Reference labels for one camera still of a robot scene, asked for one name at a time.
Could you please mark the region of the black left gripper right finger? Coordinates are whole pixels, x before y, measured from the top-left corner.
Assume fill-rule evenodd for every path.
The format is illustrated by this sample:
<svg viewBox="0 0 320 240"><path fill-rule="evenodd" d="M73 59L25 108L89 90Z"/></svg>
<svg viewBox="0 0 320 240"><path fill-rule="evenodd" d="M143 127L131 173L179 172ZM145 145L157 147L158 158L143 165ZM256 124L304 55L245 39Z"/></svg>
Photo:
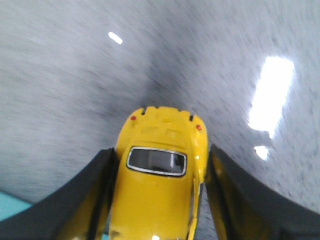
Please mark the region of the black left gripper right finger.
<svg viewBox="0 0 320 240"><path fill-rule="evenodd" d="M212 144L205 186L219 240L318 240L320 214L269 188Z"/></svg>

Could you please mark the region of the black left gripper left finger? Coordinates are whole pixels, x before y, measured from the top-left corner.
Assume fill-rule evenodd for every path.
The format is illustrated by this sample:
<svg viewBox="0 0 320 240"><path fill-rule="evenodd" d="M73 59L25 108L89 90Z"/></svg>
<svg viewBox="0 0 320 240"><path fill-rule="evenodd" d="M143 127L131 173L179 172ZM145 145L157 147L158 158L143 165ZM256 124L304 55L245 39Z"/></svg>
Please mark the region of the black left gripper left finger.
<svg viewBox="0 0 320 240"><path fill-rule="evenodd" d="M101 240L112 205L118 159L102 149L70 181L0 222L2 240Z"/></svg>

